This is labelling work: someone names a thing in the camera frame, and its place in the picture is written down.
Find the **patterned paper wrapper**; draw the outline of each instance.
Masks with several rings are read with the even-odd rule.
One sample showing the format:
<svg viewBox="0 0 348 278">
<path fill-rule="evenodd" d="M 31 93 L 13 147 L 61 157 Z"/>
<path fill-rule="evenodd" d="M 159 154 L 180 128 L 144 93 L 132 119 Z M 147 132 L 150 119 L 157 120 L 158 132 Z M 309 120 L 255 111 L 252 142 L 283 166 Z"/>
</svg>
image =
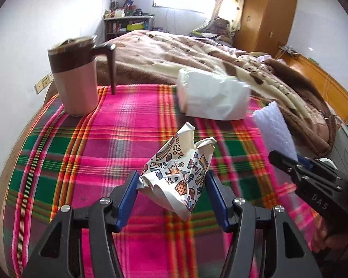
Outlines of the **patterned paper wrapper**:
<svg viewBox="0 0 348 278">
<path fill-rule="evenodd" d="M 214 138 L 194 143 L 195 128 L 186 123 L 144 166 L 138 190 L 186 221 L 205 184 Z"/>
</svg>

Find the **person's hand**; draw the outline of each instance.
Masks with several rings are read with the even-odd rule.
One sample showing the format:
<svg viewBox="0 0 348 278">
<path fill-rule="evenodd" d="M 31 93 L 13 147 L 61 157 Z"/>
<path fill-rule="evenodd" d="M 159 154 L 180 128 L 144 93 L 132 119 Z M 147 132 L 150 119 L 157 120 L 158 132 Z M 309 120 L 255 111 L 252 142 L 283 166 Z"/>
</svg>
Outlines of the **person's hand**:
<svg viewBox="0 0 348 278">
<path fill-rule="evenodd" d="M 316 231 L 312 238 L 312 251 L 318 253 L 326 248 L 343 250 L 348 244 L 348 231 L 327 237 L 329 229 L 325 220 L 321 217 L 316 225 Z"/>
</svg>

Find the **white foam sheet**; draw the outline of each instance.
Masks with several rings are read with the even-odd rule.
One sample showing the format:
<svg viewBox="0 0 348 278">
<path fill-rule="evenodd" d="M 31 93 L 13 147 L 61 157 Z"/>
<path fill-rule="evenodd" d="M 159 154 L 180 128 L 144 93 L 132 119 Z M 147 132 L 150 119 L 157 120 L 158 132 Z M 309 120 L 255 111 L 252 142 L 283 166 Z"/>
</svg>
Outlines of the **white foam sheet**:
<svg viewBox="0 0 348 278">
<path fill-rule="evenodd" d="M 268 153 L 278 150 L 284 155 L 298 161 L 291 133 L 275 101 L 260 110 L 256 110 L 252 118 L 261 132 Z M 278 186 L 285 182 L 291 183 L 291 178 L 288 174 L 276 167 L 273 167 L 273 169 Z"/>
</svg>

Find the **paper bag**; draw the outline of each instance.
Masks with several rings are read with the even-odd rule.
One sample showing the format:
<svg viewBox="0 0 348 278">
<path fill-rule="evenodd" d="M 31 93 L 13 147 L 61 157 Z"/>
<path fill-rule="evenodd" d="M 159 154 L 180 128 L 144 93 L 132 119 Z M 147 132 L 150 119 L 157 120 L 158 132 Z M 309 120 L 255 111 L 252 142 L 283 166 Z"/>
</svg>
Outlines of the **paper bag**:
<svg viewBox="0 0 348 278">
<path fill-rule="evenodd" d="M 202 193 L 214 152 L 214 138 L 193 141 L 186 123 L 144 166 L 137 189 L 186 221 Z"/>
<path fill-rule="evenodd" d="M 179 107 L 187 116 L 239 120 L 246 115 L 250 86 L 235 76 L 182 68 L 177 83 Z"/>
</svg>

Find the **mug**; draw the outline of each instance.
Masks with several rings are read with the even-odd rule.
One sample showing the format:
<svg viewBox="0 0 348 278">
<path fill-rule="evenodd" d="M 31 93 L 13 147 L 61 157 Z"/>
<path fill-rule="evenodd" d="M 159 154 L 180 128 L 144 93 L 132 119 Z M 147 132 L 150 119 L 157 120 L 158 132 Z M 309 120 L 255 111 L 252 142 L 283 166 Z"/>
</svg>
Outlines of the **mug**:
<svg viewBox="0 0 348 278">
<path fill-rule="evenodd" d="M 50 67 L 64 109 L 71 116 L 83 116 L 93 111 L 99 101 L 97 91 L 97 55 L 106 55 L 115 94 L 115 49 L 112 43 L 95 44 L 95 38 L 68 39 L 48 50 Z"/>
</svg>

